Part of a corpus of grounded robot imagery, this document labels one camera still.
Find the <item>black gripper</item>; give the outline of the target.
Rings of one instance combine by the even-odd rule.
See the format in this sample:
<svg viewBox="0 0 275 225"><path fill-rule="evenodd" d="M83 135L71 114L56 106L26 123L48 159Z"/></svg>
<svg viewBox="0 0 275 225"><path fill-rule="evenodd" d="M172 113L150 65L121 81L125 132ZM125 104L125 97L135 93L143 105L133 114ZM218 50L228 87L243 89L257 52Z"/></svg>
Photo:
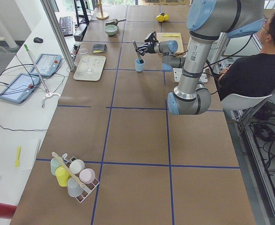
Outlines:
<svg viewBox="0 0 275 225"><path fill-rule="evenodd" d="M149 33L145 39L145 44L138 47L139 54L144 56L147 53L161 53L160 42L156 38L156 32Z"/></svg>

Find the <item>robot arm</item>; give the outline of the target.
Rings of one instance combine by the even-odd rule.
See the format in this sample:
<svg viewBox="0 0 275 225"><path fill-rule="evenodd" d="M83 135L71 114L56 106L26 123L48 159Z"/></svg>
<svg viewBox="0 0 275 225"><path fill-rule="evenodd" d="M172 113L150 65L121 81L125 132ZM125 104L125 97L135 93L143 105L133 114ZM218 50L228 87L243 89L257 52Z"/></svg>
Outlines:
<svg viewBox="0 0 275 225"><path fill-rule="evenodd" d="M202 114L210 107L210 92L199 79L212 43L221 33L238 38L258 32L262 26L263 9L262 0L195 0L186 22L190 34L186 57L175 57L177 42L159 42L154 32L148 34L144 45L135 48L139 57L146 53L161 53L164 71L182 68L178 86L168 93L170 113Z"/></svg>

